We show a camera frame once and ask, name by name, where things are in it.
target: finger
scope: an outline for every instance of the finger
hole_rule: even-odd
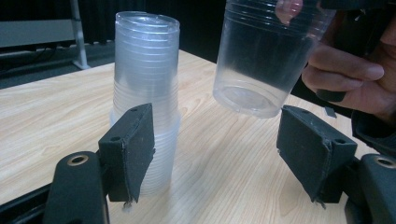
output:
[[[279,0],[276,3],[276,16],[279,20],[289,25],[291,19],[296,17],[303,7],[303,0]]]
[[[353,91],[363,84],[363,81],[360,79],[322,71],[310,65],[303,71],[302,81],[312,91],[316,91],[317,89],[327,91]]]
[[[381,65],[323,44],[315,48],[308,62],[320,70],[356,79],[378,80],[384,76]]]
[[[376,83],[386,91],[396,92],[396,42],[395,46],[379,43],[370,59],[384,66],[385,75]]]

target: stack of plastic cups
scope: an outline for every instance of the stack of plastic cups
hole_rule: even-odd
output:
[[[155,148],[141,194],[161,192],[169,184],[180,114],[177,109],[179,22],[126,11],[116,15],[114,124],[128,109],[152,103]]]

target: plastic cup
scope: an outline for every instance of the plastic cup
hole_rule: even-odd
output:
[[[287,2],[227,1],[213,89],[221,105],[263,119],[280,111],[334,13],[301,1],[285,21]]]
[[[178,21],[144,12],[116,15],[113,125],[130,108],[152,103],[156,153],[141,187],[158,193],[170,182],[180,114],[177,109]]]

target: wooden table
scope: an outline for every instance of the wooden table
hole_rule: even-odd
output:
[[[182,123],[170,187],[129,212],[110,203],[111,223],[346,223],[339,204],[311,203],[276,149],[280,115],[256,119],[212,97],[216,65],[181,51]],[[0,204],[53,177],[56,163],[98,149],[109,128],[114,64],[0,90]],[[290,96],[351,137],[350,120]],[[357,156],[371,152],[363,143]]]

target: sleeve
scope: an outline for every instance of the sleeve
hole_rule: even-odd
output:
[[[353,136],[383,155],[396,158],[396,130],[373,115],[352,113]]]

